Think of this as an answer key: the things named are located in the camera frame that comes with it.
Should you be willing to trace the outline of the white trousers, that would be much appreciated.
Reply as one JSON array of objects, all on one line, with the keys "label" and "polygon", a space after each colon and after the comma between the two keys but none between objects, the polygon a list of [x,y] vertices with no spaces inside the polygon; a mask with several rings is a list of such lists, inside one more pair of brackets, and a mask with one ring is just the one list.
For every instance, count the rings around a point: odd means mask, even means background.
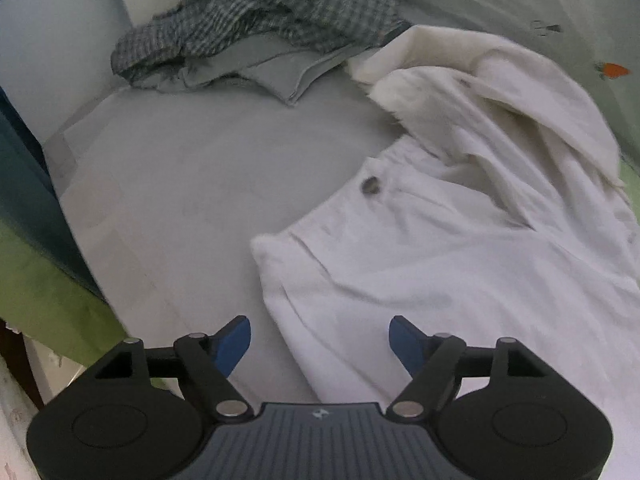
[{"label": "white trousers", "polygon": [[588,93],[504,38],[416,26],[350,66],[404,134],[325,203],[253,240],[265,304],[324,403],[390,402],[402,315],[511,336],[605,412],[639,474],[639,226]]}]

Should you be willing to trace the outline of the green grid bed sheet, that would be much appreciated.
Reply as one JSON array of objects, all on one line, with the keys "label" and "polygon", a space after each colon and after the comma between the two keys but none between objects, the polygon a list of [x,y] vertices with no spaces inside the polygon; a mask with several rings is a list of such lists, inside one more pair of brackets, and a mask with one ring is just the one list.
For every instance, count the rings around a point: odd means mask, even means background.
[{"label": "green grid bed sheet", "polygon": [[40,344],[89,366],[127,337],[111,307],[1,225],[1,318]]}]

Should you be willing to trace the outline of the dark teal bed edge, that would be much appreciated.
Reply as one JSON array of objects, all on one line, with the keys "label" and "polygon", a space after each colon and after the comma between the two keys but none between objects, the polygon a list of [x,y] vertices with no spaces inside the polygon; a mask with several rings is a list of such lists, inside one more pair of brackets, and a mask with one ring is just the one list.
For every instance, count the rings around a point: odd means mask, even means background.
[{"label": "dark teal bed edge", "polygon": [[103,299],[70,232],[41,144],[1,96],[1,219],[58,269]]}]

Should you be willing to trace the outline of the grey folded garment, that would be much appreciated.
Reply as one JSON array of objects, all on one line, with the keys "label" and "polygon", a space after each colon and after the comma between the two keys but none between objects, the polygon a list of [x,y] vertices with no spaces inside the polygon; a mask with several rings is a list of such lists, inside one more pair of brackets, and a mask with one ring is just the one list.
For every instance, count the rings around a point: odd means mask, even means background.
[{"label": "grey folded garment", "polygon": [[360,44],[348,44],[319,53],[266,32],[239,40],[210,58],[187,58],[176,65],[157,67],[134,85],[179,92],[201,89],[222,78],[239,78],[257,84],[286,105],[294,105],[318,78],[367,50]]}]

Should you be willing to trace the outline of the white carrot print quilt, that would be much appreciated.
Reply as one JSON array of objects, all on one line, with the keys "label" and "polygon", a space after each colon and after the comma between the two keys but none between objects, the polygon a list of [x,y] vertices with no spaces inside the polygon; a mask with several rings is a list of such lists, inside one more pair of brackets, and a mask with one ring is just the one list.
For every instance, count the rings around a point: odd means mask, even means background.
[{"label": "white carrot print quilt", "polygon": [[639,0],[409,0],[444,24],[505,36],[563,67],[639,159]]}]

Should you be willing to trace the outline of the blue checked shirt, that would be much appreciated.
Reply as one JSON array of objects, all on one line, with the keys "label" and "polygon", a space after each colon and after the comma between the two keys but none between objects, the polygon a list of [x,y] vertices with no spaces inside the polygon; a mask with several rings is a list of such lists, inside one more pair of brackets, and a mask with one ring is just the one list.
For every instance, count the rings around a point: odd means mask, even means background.
[{"label": "blue checked shirt", "polygon": [[149,76],[168,80],[188,62],[258,35],[332,54],[381,47],[406,26],[399,0],[179,0],[117,41],[111,69],[130,86],[142,87]]}]

